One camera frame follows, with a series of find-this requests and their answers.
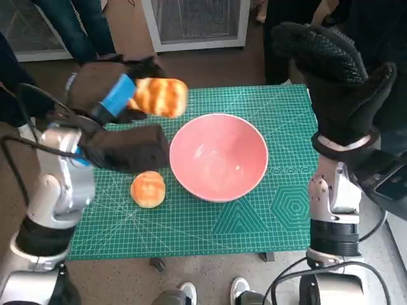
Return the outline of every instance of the grid lines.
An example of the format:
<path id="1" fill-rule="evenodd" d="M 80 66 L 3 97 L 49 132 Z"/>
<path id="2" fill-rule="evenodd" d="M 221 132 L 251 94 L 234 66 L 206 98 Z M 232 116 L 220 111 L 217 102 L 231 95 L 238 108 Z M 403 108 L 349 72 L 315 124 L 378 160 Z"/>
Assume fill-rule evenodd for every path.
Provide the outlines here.
<path id="1" fill-rule="evenodd" d="M 95 169 L 96 195 L 84 213 L 70 259 L 117 259 L 178 255 L 303 250 L 309 244 L 307 187 L 317 166 L 310 138 L 316 131 L 303 85 L 190 90 L 178 119 L 149 117 L 110 130 L 159 123 L 171 140 L 193 118 L 212 112 L 240 116 L 264 136 L 268 170 L 259 186 L 230 203 L 208 203 L 187 192 L 171 170 L 159 170 L 167 196 L 141 209 L 130 196 L 133 175 Z"/>

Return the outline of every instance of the blue tape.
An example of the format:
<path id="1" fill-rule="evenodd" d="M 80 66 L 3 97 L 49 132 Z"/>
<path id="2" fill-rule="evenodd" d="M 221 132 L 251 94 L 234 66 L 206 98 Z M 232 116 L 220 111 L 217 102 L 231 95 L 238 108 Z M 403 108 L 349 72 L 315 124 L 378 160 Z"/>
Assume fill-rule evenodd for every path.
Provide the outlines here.
<path id="1" fill-rule="evenodd" d="M 135 91 L 136 87 L 133 81 L 126 74 L 122 74 L 101 104 L 113 116 L 117 117 L 126 108 L 128 100 L 134 96 Z"/>
<path id="2" fill-rule="evenodd" d="M 77 147 L 75 153 L 76 154 L 82 154 L 82 150 Z M 82 165 L 85 165 L 85 166 L 90 166 L 91 165 L 90 162 L 88 162 L 85 159 L 75 159 L 75 161 L 77 161 L 77 162 L 79 162 L 79 163 L 81 163 Z"/>

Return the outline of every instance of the white cabinet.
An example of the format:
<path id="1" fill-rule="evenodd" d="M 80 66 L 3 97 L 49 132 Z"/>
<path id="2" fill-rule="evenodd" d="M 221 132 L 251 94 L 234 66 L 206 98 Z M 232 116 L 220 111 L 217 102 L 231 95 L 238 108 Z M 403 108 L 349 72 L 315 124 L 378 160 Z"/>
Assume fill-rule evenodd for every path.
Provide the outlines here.
<path id="1" fill-rule="evenodd" d="M 156 52 L 243 47 L 250 0 L 142 0 Z"/>

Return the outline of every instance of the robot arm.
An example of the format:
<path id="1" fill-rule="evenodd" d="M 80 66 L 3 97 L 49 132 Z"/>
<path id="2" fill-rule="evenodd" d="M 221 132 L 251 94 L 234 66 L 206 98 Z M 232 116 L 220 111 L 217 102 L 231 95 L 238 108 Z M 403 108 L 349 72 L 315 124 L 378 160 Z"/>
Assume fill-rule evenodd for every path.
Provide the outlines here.
<path id="1" fill-rule="evenodd" d="M 79 104 L 86 108 L 59 114 L 39 144 L 83 157 L 66 158 L 38 149 L 41 174 L 36 193 L 0 265 L 0 304 L 61 304 L 63 294 L 78 297 L 64 260 L 75 227 L 95 194 L 93 166 L 140 172 L 168 165 L 168 143 L 160 126 L 120 132 L 103 129 L 126 111 L 137 89 L 122 64 L 90 64 L 77 78 L 69 95 L 85 97 Z M 90 85 L 99 90 L 82 95 Z"/>
<path id="2" fill-rule="evenodd" d="M 275 27 L 272 36 L 275 51 L 293 57 L 303 73 L 318 122 L 312 138 L 318 169 L 308 185 L 307 262 L 319 272 L 301 275 L 300 305 L 338 299 L 369 304 L 366 275 L 354 267 L 374 270 L 363 264 L 359 252 L 362 191 L 383 210 L 407 220 L 407 170 L 397 158 L 376 150 L 379 134 L 372 123 L 390 93 L 396 67 L 383 64 L 368 73 L 353 42 L 336 29 L 287 22 Z"/>

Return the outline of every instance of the black cable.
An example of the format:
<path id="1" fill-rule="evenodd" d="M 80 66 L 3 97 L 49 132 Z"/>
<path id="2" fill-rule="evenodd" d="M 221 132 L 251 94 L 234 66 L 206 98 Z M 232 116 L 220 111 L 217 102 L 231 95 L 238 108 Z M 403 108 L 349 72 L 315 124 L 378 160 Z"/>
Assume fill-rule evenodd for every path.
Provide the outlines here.
<path id="1" fill-rule="evenodd" d="M 40 151 L 45 151 L 50 154 L 56 154 L 57 156 L 62 156 L 62 157 L 67 157 L 67 158 L 85 159 L 85 157 L 82 156 L 81 154 L 74 154 L 71 152 L 60 151 L 58 149 L 54 149 L 54 148 L 51 148 L 51 147 L 48 147 L 48 146 L 45 146 L 42 144 L 38 144 L 38 143 L 35 143 L 35 142 L 27 140 L 27 139 L 14 137 L 12 135 L 4 135 L 3 137 L 1 137 L 1 140 L 0 140 L 1 149 L 3 150 L 4 156 L 6 157 L 6 160 L 11 168 L 11 171 L 13 172 L 13 174 L 17 180 L 17 184 L 20 187 L 21 193 L 23 194 L 23 197 L 24 197 L 25 205 L 27 205 L 27 206 L 30 202 L 28 191 L 27 191 L 27 188 L 25 187 L 23 178 L 21 177 L 20 172 L 18 171 L 18 168 L 14 162 L 13 156 L 11 155 L 10 150 L 7 147 L 7 141 L 18 142 L 18 143 L 30 146 L 32 148 L 39 149 Z"/>
<path id="2" fill-rule="evenodd" d="M 382 210 L 382 209 L 380 209 L 380 210 L 382 211 L 382 216 L 380 217 L 379 222 L 377 223 L 377 225 L 375 225 L 375 227 L 372 230 L 369 231 L 368 234 L 362 236 L 359 239 L 359 242 L 367 240 L 370 236 L 375 234 L 377 232 L 377 230 L 379 230 L 384 225 L 384 223 L 386 222 L 387 216 L 388 216 L 389 213 L 388 213 L 388 211 L 385 211 L 385 210 Z"/>
<path id="3" fill-rule="evenodd" d="M 20 84 L 20 86 L 25 86 L 30 88 L 31 90 L 38 92 L 42 95 L 44 95 L 46 98 L 52 100 L 52 102 L 54 102 L 55 104 L 59 105 L 60 107 L 64 108 L 66 111 L 68 112 L 72 112 L 72 110 L 70 110 L 70 108 L 68 108 L 66 105 L 64 105 L 63 103 L 61 103 L 59 100 L 57 100 L 55 97 L 53 97 L 51 94 L 49 94 L 47 91 L 38 88 L 37 86 L 33 86 L 30 84 Z"/>
<path id="4" fill-rule="evenodd" d="M 22 98 L 22 90 L 23 90 L 23 87 L 25 87 L 26 85 L 27 85 L 27 86 L 31 86 L 31 85 L 28 85 L 28 84 L 20 84 L 20 85 L 18 86 L 18 89 L 17 89 L 17 98 L 16 98 L 16 100 L 17 100 L 17 105 L 18 105 L 18 108 L 20 109 L 20 112 L 21 112 L 21 114 L 22 114 L 22 116 L 23 116 L 25 122 L 28 124 L 28 126 L 29 126 L 29 128 L 30 128 L 30 131 L 31 131 L 31 133 L 32 133 L 32 136 L 34 137 L 35 141 L 38 143 L 38 137 L 37 137 L 37 133 L 36 133 L 36 130 L 35 130 L 35 128 L 34 128 L 34 125 L 32 124 L 31 118 L 28 116 L 27 109 L 25 108 L 23 102 L 21 101 L 21 98 Z"/>
<path id="5" fill-rule="evenodd" d="M 288 271 L 290 271 L 293 267 L 297 266 L 298 264 L 302 263 L 303 261 L 305 261 L 307 258 L 303 257 L 302 259 L 299 259 L 298 261 L 296 261 L 294 264 L 291 264 L 290 266 L 286 267 L 283 271 L 281 271 L 281 273 L 275 278 L 274 281 L 276 281 L 278 278 L 280 278 L 281 276 L 285 275 Z M 270 289 L 272 288 L 272 286 L 270 285 L 266 291 L 266 294 L 263 298 L 263 302 L 261 303 L 261 305 L 265 305 L 266 300 L 267 300 L 267 295 L 270 293 Z"/>
<path id="6" fill-rule="evenodd" d="M 385 294 L 386 298 L 386 304 L 391 305 L 391 299 L 390 299 L 390 293 L 389 289 L 386 285 L 386 282 L 384 281 L 383 277 L 380 275 L 380 273 L 373 267 L 370 266 L 369 264 L 365 264 L 364 262 L 343 262 L 341 264 L 336 264 L 334 266 L 329 266 L 329 267 L 321 267 L 319 269 L 313 269 L 313 270 L 306 270 L 306 271 L 298 271 L 298 272 L 293 272 L 284 276 L 281 276 L 280 278 L 276 278 L 273 283 L 268 287 L 268 290 L 271 290 L 272 293 L 272 305 L 277 305 L 277 297 L 276 297 L 276 289 L 279 284 L 281 284 L 283 281 L 290 280 L 292 278 L 297 278 L 299 276 L 306 276 L 306 275 L 319 275 L 322 273 L 327 273 L 330 271 L 336 271 L 340 268 L 346 267 L 346 266 L 351 266 L 351 265 L 356 265 L 360 267 L 364 267 L 366 269 L 369 269 L 371 272 L 375 274 L 375 276 L 378 278 L 380 284 L 382 284 L 383 291 Z"/>

